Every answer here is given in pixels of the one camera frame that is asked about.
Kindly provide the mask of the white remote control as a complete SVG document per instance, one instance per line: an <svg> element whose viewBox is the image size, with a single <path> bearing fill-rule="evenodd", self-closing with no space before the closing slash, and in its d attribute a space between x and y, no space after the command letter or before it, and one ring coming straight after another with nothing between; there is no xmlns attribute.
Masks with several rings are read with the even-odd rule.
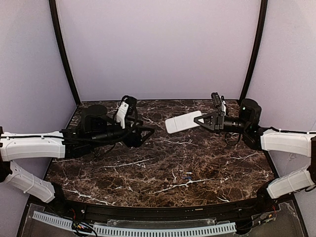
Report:
<svg viewBox="0 0 316 237"><path fill-rule="evenodd" d="M202 116L201 111L194 111L165 120L165 127L168 134L173 134L198 127L199 124L194 122L194 118Z"/></svg>

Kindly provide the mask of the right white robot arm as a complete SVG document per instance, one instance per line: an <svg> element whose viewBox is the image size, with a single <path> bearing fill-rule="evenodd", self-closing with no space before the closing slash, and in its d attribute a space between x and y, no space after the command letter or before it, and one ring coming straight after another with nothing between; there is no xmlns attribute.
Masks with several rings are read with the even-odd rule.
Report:
<svg viewBox="0 0 316 237"><path fill-rule="evenodd" d="M194 122L210 132L230 132L242 136L246 146L258 151L280 151L311 158L310 165L300 168L267 186L257 195L277 199L285 194L313 187L316 184L316 133L314 131L289 131L274 127L261 127L259 120L262 108L252 99L243 99L237 118L223 111L212 112L194 118Z"/></svg>

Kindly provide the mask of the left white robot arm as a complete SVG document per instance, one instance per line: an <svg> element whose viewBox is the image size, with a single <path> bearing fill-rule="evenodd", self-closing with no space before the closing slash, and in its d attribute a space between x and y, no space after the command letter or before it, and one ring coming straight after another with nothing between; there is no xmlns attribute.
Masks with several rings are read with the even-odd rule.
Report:
<svg viewBox="0 0 316 237"><path fill-rule="evenodd" d="M0 133L0 181L11 184L42 202L60 205L65 196L62 188L27 172L17 163L23 158L80 158L94 149L124 143L140 147L154 133L138 119L134 105L122 102L113 118L103 105L82 110L81 120L73 129L43 134Z"/></svg>

